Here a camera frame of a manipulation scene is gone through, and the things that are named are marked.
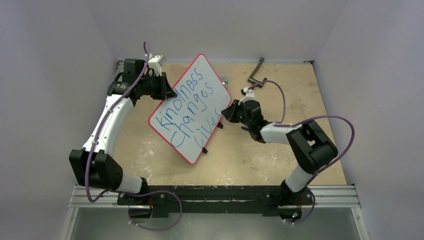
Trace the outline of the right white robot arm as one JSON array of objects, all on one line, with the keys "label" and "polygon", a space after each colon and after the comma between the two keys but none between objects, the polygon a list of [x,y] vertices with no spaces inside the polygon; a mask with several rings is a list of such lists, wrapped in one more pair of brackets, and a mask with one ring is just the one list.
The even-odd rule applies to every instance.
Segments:
[{"label": "right white robot arm", "polygon": [[280,196],[288,204],[300,198],[308,181],[338,156],[338,149],[315,120],[298,126],[278,126],[265,120],[256,100],[234,100],[221,114],[230,123],[243,124],[259,143],[289,145],[297,161],[293,172],[281,184]]}]

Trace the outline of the red framed whiteboard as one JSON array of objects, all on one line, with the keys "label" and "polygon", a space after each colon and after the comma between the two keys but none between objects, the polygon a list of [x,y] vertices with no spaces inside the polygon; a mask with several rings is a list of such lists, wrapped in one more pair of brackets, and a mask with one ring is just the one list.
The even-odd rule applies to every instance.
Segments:
[{"label": "red framed whiteboard", "polygon": [[162,101],[149,126],[188,163],[194,164],[218,127],[217,115],[232,97],[207,57],[200,53],[173,86],[177,97]]}]

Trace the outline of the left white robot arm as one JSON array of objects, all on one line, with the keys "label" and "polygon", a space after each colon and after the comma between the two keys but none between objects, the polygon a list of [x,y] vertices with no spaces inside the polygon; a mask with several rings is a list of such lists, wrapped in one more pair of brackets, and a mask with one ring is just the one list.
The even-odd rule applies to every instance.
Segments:
[{"label": "left white robot arm", "polygon": [[91,202],[90,187],[104,191],[129,193],[138,205],[149,199],[147,181],[125,173],[113,155],[123,125],[142,96],[154,100],[176,98],[162,66],[164,55],[150,56],[148,61],[127,58],[118,64],[117,74],[108,86],[103,112],[81,149],[73,149],[69,161],[79,186],[84,186]]}]

